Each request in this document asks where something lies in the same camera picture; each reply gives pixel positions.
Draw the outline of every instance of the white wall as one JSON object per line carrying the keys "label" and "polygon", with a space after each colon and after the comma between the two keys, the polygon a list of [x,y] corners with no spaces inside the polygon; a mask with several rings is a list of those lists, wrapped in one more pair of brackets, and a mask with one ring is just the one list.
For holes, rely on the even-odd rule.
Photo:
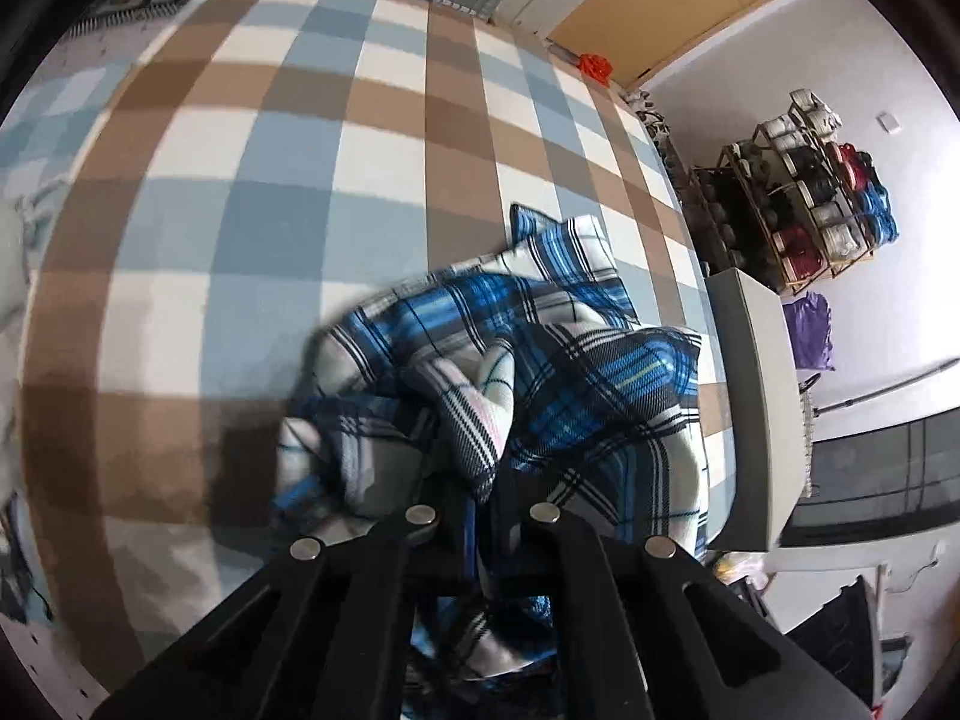
{"label": "white wall", "polygon": [[908,591],[884,594],[881,637],[914,637],[901,678],[884,702],[886,720],[899,720],[913,706],[957,640],[960,524],[884,541],[775,549],[767,556],[766,570],[779,572],[767,596],[771,614],[792,627],[836,595],[840,586],[855,581],[858,573],[875,584],[875,567],[882,562],[892,572],[888,589],[906,590],[917,569],[930,561],[938,541],[946,546],[938,565],[916,575]]}
{"label": "white wall", "polygon": [[[809,87],[874,156],[901,240],[814,289],[832,306],[834,365],[817,405],[864,394],[960,356],[960,122],[913,52],[866,0],[791,0],[730,30],[645,84],[685,164],[713,165]],[[875,117],[893,113],[902,132]],[[960,406],[960,367],[868,404],[824,415],[816,437],[850,435]]]}

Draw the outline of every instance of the blue plaid fabric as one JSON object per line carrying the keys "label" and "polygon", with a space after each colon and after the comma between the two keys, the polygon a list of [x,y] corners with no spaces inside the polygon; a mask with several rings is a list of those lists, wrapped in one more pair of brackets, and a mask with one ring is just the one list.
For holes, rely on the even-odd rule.
{"label": "blue plaid fabric", "polygon": [[[511,216],[511,250],[400,285],[328,330],[316,391],[281,434],[277,509],[304,533],[343,503],[382,517],[450,466],[483,504],[507,463],[600,533],[667,533],[693,552],[699,338],[641,328],[594,218]],[[442,599],[418,615],[414,716],[457,716],[477,690],[516,709],[517,674],[547,677],[546,599]],[[421,701],[439,677],[444,710]],[[546,695],[524,703],[530,716],[552,712]]]}

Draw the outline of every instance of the wire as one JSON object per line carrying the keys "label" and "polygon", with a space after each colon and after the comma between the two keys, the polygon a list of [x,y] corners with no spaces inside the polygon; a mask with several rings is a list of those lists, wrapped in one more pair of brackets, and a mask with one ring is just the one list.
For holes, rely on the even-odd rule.
{"label": "wire", "polygon": [[[16,573],[11,573],[10,578],[13,579],[13,581],[16,581]],[[0,567],[0,584],[3,584],[3,582],[6,581],[7,579],[8,579],[7,572],[4,571],[2,567]],[[53,609],[50,607],[50,602],[47,601],[47,599],[44,597],[43,593],[41,593],[41,592],[37,589],[37,586],[34,584],[34,580],[32,579],[32,577],[30,577],[30,579],[28,579],[28,582],[29,582],[29,584],[30,584],[30,590],[31,590],[32,592],[35,592],[35,593],[37,594],[37,596],[40,596],[40,600],[42,600],[42,602],[43,602],[43,613],[46,615],[46,617],[47,617],[48,620],[50,620],[51,622],[53,622],[53,619],[54,619],[54,611],[53,611]]]}
{"label": "wire", "polygon": [[917,577],[920,576],[920,574],[922,574],[923,571],[927,570],[928,568],[933,568],[933,566],[938,565],[939,562],[940,562],[939,557],[935,557],[933,560],[930,560],[930,562],[928,562],[927,565],[922,565],[920,566],[920,568],[918,568],[916,571],[913,572],[913,575],[910,578],[910,584],[908,584],[903,590],[887,590],[887,592],[891,595],[899,595],[902,593],[906,593],[906,591],[908,591],[909,589],[912,589],[914,584],[917,584]]}

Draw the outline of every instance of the metal screw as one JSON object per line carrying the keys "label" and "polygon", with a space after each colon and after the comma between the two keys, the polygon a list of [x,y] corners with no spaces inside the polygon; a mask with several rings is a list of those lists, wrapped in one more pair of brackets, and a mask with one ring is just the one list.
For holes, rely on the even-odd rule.
{"label": "metal screw", "polygon": [[549,501],[541,501],[530,507],[530,517],[544,525],[552,525],[560,519],[560,510]]}
{"label": "metal screw", "polygon": [[650,536],[643,548],[651,557],[673,557],[677,554],[677,543],[668,536]]}
{"label": "metal screw", "polygon": [[429,525],[437,518],[437,513],[432,506],[424,503],[416,504],[407,509],[407,522],[411,525]]}
{"label": "metal screw", "polygon": [[322,547],[315,538],[298,538],[290,545],[290,555],[294,560],[313,560]]}

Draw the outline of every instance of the bed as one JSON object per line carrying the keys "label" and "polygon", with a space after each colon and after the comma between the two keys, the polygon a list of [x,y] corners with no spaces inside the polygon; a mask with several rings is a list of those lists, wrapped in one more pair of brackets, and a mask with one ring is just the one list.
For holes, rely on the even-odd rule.
{"label": "bed", "polygon": [[532,37],[413,0],[191,0],[133,64],[31,84],[0,186],[56,219],[18,375],[25,497],[38,582],[107,689],[269,554],[317,329],[504,247],[514,202],[596,215],[640,320],[702,335],[707,538],[724,525],[726,376],[680,205],[626,105]]}

